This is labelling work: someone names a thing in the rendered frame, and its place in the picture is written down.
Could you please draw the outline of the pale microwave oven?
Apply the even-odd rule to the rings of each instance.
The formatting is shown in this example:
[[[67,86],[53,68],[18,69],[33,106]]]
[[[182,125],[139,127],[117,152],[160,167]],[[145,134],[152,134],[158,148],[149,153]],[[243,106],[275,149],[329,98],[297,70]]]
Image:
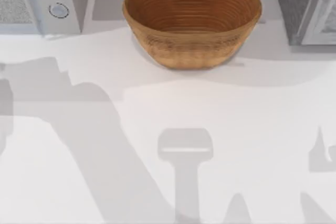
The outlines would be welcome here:
[[[49,13],[49,6],[62,3],[66,18]],[[76,35],[83,29],[88,0],[0,0],[0,35]]]

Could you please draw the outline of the small microwave knob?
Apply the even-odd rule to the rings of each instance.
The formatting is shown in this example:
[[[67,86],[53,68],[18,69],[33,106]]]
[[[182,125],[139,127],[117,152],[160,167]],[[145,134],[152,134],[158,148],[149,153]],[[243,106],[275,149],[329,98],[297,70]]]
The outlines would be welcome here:
[[[69,15],[69,9],[62,3],[55,3],[49,6],[49,13],[56,18],[63,19]]]

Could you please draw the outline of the brown woven basket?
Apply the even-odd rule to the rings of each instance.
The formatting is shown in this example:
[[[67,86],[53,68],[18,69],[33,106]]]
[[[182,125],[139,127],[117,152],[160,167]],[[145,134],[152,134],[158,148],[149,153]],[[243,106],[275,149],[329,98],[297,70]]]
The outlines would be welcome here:
[[[137,42],[158,64],[208,69],[230,60],[262,14],[261,0],[123,0]]]

